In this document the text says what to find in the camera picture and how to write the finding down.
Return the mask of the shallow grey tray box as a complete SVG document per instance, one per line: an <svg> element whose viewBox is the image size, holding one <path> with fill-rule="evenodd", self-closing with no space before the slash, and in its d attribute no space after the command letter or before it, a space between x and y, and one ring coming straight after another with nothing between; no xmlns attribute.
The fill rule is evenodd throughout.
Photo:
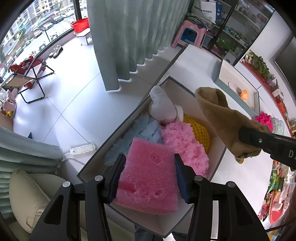
<svg viewBox="0 0 296 241"><path fill-rule="evenodd" d="M229 62L222 60L215 67L214 83L231 96L252 118L260 114L259 93L255 87ZM247 90L248 99L243 101L240 92Z"/></svg>

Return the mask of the magenta fluffy yarn ball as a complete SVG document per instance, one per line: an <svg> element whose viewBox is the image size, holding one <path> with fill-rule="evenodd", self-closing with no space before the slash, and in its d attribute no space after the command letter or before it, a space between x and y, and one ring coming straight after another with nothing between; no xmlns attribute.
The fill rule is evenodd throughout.
<svg viewBox="0 0 296 241"><path fill-rule="evenodd" d="M255 120L261 123L262 125L267 125L269 130L271 132L273 131L273 122L269 114L261 111L260 114L255 117Z"/></svg>

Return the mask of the pink foam sponge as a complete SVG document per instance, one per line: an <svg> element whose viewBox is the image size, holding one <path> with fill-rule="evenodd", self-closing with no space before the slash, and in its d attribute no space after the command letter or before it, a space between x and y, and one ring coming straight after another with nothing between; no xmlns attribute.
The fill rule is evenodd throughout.
<svg viewBox="0 0 296 241"><path fill-rule="evenodd" d="M179 190L174 149L135 137L113 202L150 214L176 212Z"/></svg>

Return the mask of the pink plastic stool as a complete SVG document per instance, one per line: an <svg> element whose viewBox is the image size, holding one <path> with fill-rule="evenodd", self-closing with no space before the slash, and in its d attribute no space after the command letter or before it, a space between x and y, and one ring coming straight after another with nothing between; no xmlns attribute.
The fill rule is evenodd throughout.
<svg viewBox="0 0 296 241"><path fill-rule="evenodd" d="M194 24L189 20L184 20L171 44L171 47L175 48L177 45L184 46L185 44L191 44L202 49L206 33L207 28L205 25Z"/></svg>

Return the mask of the light pink fluffy pompom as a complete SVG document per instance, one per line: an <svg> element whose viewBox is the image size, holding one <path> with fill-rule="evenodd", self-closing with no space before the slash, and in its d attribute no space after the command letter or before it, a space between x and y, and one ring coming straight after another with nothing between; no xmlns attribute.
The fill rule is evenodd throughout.
<svg viewBox="0 0 296 241"><path fill-rule="evenodd" d="M166 125L162 131L164 145L174 149L183 163L193 168L195 174L207 177L209 158L189 123L177 121Z"/></svg>

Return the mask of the white power strip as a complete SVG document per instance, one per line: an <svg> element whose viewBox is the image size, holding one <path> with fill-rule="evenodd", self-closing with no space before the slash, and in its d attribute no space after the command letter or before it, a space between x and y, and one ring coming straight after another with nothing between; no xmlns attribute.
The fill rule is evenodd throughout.
<svg viewBox="0 0 296 241"><path fill-rule="evenodd" d="M72 156L92 152L96 150L95 144L86 144L82 146L72 147L69 152Z"/></svg>

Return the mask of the yellow foam net sleeve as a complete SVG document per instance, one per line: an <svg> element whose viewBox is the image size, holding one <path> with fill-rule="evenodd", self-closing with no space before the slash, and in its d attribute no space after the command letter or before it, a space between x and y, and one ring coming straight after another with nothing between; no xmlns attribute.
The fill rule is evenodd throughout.
<svg viewBox="0 0 296 241"><path fill-rule="evenodd" d="M210 135L207 129L186 114L184 115L184 122L191 125L195 139L204 147L205 152L208 154L210 148Z"/></svg>

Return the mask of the red plastic basin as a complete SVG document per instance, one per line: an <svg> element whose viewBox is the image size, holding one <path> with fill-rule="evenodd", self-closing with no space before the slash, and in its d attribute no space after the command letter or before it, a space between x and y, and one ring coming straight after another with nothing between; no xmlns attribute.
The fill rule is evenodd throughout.
<svg viewBox="0 0 296 241"><path fill-rule="evenodd" d="M83 32L85 29L89 28L88 18L77 20L76 22L71 24L71 27L77 34Z"/></svg>

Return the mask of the black display shelf cabinet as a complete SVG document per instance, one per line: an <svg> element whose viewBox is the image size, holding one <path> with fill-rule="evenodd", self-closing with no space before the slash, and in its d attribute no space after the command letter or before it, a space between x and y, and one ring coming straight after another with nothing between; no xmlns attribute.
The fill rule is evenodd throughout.
<svg viewBox="0 0 296 241"><path fill-rule="evenodd" d="M187 19L207 28L203 48L234 66L273 12L267 1L191 1Z"/></svg>

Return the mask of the folding chair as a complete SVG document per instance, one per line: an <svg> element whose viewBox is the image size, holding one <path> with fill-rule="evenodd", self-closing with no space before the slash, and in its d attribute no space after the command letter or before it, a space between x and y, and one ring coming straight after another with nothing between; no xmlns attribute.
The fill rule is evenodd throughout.
<svg viewBox="0 0 296 241"><path fill-rule="evenodd" d="M23 61L23 65L12 64L12 74L1 83L2 88L14 88L20 94L26 104L31 104L45 98L45 92L40 80L55 73L45 60L30 56ZM26 101L23 92L37 85L41 90L42 96L31 101Z"/></svg>

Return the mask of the pale green yarn ball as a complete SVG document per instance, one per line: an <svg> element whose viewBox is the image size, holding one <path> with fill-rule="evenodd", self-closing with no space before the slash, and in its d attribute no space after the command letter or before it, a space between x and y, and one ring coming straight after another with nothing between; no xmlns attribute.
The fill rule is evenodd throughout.
<svg viewBox="0 0 296 241"><path fill-rule="evenodd" d="M271 118L271 122L273 125L273 133L276 135L283 135L285 132L285 125L283 121L277 119L277 118Z"/></svg>

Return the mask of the snack packages pile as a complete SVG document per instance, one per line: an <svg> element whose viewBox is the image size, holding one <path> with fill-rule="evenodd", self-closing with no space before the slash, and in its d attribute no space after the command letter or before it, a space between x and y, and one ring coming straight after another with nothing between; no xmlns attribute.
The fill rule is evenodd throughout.
<svg viewBox="0 0 296 241"><path fill-rule="evenodd" d="M271 225L277 223L290 205L295 188L295 170L278 161L273 161L269 186L258 214L259 220L268 220Z"/></svg>

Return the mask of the tan knitted sock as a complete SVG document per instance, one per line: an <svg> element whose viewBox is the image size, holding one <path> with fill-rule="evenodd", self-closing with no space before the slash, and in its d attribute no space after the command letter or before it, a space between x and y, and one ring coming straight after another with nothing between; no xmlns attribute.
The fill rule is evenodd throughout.
<svg viewBox="0 0 296 241"><path fill-rule="evenodd" d="M267 125L250 120L239 111L231 109L226 96L217 88L200 87L195 91L195 97L203 115L237 162L242 163L245 158L260 154L260 148L240 142L238 132L241 127L246 126L264 133L271 133Z"/></svg>

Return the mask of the light blue chenille mat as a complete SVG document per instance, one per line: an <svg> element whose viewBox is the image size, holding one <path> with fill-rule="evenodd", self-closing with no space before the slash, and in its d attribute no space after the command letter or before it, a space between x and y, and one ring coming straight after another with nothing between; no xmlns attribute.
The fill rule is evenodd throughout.
<svg viewBox="0 0 296 241"><path fill-rule="evenodd" d="M113 165L119 154L128 154L135 137L149 141L151 143L162 144L161 125L159 121L148 114L137 118L131 128L119 138L106 153L104 163L106 166Z"/></svg>

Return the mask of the person blue jeans legs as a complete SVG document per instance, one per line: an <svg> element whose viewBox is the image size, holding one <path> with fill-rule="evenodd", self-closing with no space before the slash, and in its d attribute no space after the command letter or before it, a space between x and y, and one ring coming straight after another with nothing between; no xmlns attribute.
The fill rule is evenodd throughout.
<svg viewBox="0 0 296 241"><path fill-rule="evenodd" d="M135 225L134 227L135 227L134 238L136 241L164 240L162 237L155 235L151 232L148 232L137 225ZM185 241L187 238L187 234L185 233L172 232L172 234L176 241Z"/></svg>

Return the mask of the white cloth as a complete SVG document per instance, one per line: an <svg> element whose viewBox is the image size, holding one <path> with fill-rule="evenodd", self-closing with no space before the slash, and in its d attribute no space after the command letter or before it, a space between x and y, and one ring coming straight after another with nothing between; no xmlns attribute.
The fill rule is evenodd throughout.
<svg viewBox="0 0 296 241"><path fill-rule="evenodd" d="M151 103L149 114L160 123L184 121L184 111L179 105L173 104L166 92L160 86L154 86L150 93Z"/></svg>

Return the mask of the orange fabric flower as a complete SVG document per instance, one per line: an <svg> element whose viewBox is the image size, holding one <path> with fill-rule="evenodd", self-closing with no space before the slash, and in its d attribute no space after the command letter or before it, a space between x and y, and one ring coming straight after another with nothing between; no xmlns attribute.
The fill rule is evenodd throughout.
<svg viewBox="0 0 296 241"><path fill-rule="evenodd" d="M240 98L243 100L243 101L246 101L248 99L248 96L249 96L249 93L247 90L242 90L240 92Z"/></svg>

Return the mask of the grey green curtain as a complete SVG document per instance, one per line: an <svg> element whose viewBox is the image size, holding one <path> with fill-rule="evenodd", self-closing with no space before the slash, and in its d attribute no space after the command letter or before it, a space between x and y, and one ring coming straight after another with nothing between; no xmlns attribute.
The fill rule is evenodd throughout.
<svg viewBox="0 0 296 241"><path fill-rule="evenodd" d="M169 46L190 1L87 1L93 47L107 91Z"/></svg>

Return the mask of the green potted plant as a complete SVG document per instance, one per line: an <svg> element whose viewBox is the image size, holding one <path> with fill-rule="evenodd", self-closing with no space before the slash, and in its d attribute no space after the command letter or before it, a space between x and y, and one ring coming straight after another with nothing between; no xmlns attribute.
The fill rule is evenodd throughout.
<svg viewBox="0 0 296 241"><path fill-rule="evenodd" d="M249 63L251 65L251 69L253 69L255 73L261 75L264 80L268 80L270 78L271 73L269 68L261 56L257 56L254 52L249 50L246 53L244 60Z"/></svg>

